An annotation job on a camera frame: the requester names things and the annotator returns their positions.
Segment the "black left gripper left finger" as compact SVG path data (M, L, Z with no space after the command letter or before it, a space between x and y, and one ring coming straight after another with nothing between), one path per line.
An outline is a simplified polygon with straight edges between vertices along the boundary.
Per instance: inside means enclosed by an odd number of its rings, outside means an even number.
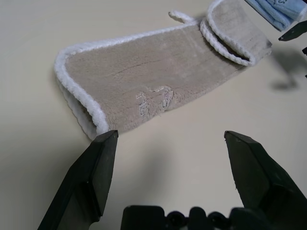
M103 216L115 162L118 131L97 136L72 164L40 230L87 230Z

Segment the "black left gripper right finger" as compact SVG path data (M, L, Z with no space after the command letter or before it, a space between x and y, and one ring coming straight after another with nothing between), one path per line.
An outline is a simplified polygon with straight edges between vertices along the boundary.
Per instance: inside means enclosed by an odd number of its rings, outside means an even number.
M286 170L251 137L226 131L224 138L244 207L260 210L275 230L305 230L307 199Z

